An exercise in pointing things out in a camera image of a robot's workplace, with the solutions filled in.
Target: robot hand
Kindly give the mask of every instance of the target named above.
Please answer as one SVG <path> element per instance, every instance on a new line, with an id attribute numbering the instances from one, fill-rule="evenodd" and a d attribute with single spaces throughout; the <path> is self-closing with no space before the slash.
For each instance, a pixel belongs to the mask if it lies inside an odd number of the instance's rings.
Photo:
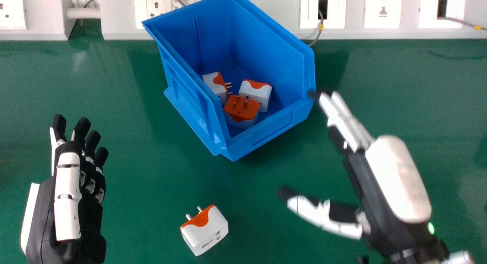
<path id="1" fill-rule="evenodd" d="M 283 186 L 278 196 L 287 207 L 325 231 L 362 239 L 392 264 L 473 264 L 468 252 L 450 255 L 434 235 L 431 203 L 406 144 L 391 135 L 372 137 L 338 92 L 315 97 L 361 207 L 322 203 Z"/>
<path id="2" fill-rule="evenodd" d="M 103 164 L 108 151 L 100 134 L 81 118 L 71 140 L 64 136 L 66 119 L 55 115 L 51 125 L 51 177 L 31 184 L 21 232 L 29 264 L 101 264 L 107 243 L 100 233 L 106 185 Z"/>

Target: black and white robotic hand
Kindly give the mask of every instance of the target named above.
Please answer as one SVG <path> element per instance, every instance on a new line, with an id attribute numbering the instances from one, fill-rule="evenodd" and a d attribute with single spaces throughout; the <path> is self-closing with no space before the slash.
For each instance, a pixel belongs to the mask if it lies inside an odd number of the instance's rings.
<path id="1" fill-rule="evenodd" d="M 81 118 L 67 140 L 66 119 L 51 125 L 51 177 L 32 183 L 21 232 L 29 264 L 101 264 L 107 243 L 100 233 L 108 151 L 100 134 Z"/>
<path id="2" fill-rule="evenodd" d="M 321 202 L 283 186 L 278 195 L 287 207 L 324 231 L 362 239 L 387 263 L 473 264 L 467 251 L 450 254 L 434 235 L 428 193 L 406 144 L 392 135 L 372 137 L 338 92 L 312 95 L 328 117 L 329 137 L 361 206 Z"/>

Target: black port opening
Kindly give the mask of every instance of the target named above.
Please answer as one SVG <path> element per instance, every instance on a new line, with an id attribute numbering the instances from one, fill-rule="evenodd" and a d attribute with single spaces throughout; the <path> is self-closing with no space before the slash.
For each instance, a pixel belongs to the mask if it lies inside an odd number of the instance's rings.
<path id="1" fill-rule="evenodd" d="M 438 0 L 438 18 L 444 18 L 447 16 L 447 0 Z"/>
<path id="2" fill-rule="evenodd" d="M 328 0 L 318 0 L 318 10 L 323 14 L 323 19 L 328 17 Z"/>

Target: robotic hand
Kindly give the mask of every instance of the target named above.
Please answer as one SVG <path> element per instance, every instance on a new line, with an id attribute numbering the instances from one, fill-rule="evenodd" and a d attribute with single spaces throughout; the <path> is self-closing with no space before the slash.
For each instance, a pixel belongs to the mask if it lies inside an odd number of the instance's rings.
<path id="1" fill-rule="evenodd" d="M 29 264 L 101 264 L 107 243 L 100 233 L 106 185 L 103 164 L 108 151 L 86 118 L 78 121 L 71 140 L 66 119 L 51 125 L 51 177 L 31 184 L 21 232 Z"/>
<path id="2" fill-rule="evenodd" d="M 328 117 L 329 137 L 343 155 L 361 208 L 320 202 L 283 186 L 278 196 L 287 207 L 325 231 L 362 239 L 391 264 L 473 264 L 468 252 L 449 254 L 433 234 L 431 203 L 406 144 L 391 135 L 373 138 L 338 92 L 315 98 Z"/>

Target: blue plastic bin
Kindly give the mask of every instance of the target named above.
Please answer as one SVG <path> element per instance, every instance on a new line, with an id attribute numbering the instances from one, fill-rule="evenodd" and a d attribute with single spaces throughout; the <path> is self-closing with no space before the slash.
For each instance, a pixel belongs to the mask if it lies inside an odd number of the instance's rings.
<path id="1" fill-rule="evenodd" d="M 203 0 L 143 24 L 159 46 L 164 94 L 213 155 L 236 161 L 308 117 L 313 51 L 249 0 Z M 202 80 L 216 71 L 235 94 L 243 79 L 273 86 L 268 112 L 250 129 L 226 124 Z"/>

